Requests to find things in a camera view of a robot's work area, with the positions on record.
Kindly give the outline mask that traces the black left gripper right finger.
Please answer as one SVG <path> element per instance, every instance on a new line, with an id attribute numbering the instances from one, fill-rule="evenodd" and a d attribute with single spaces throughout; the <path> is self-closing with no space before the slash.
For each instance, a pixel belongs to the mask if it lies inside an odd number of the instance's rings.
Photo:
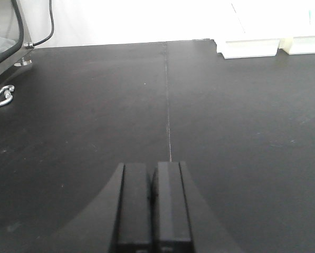
<path id="1" fill-rule="evenodd" d="M 184 162 L 159 162 L 152 181 L 154 252 L 241 252 Z"/>

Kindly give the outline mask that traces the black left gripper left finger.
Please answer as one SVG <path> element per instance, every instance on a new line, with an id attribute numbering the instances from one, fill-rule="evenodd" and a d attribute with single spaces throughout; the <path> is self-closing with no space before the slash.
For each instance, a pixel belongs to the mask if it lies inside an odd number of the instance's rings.
<path id="1" fill-rule="evenodd" d="M 54 235 L 54 252 L 151 252 L 150 181 L 142 163 L 119 164 L 106 186 Z"/>

